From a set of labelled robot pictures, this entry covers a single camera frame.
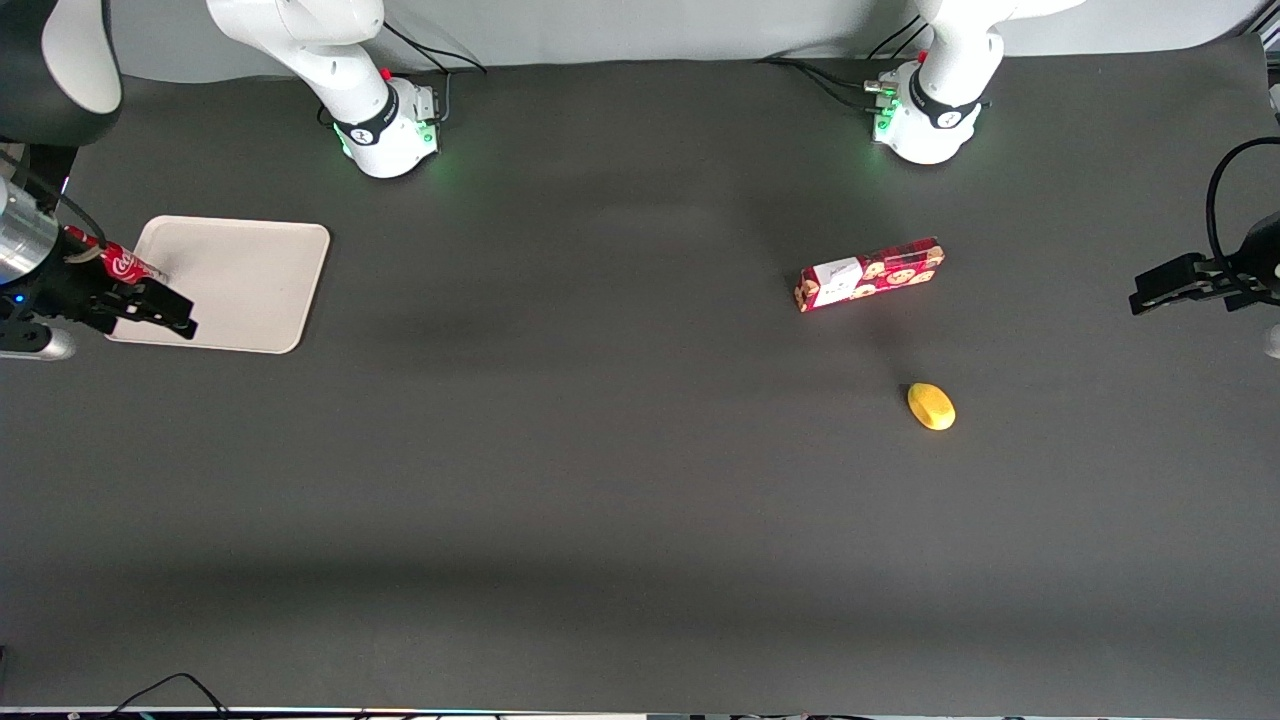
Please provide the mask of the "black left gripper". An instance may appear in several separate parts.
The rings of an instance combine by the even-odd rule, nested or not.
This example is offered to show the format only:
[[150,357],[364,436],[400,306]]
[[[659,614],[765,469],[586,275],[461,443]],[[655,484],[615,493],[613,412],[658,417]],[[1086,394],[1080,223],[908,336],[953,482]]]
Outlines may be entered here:
[[1279,213],[1254,223],[1230,255],[1222,252],[1213,211],[1206,213],[1206,229],[1217,275],[1210,279],[1204,272],[1208,260],[1198,252],[1183,254],[1143,272],[1134,278],[1135,290],[1129,296],[1133,316],[1207,296],[1222,299],[1226,309],[1279,305]]

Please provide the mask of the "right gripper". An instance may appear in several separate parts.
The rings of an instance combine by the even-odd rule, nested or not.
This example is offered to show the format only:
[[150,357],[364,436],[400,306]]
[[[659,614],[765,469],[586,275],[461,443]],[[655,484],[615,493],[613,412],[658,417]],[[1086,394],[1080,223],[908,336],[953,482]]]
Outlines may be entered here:
[[[111,340],[146,325],[193,340],[195,304],[155,278],[127,284],[105,270],[105,242],[61,225],[35,199],[3,181],[3,336],[29,333],[40,318],[79,323]],[[111,291],[111,304],[100,297]]]

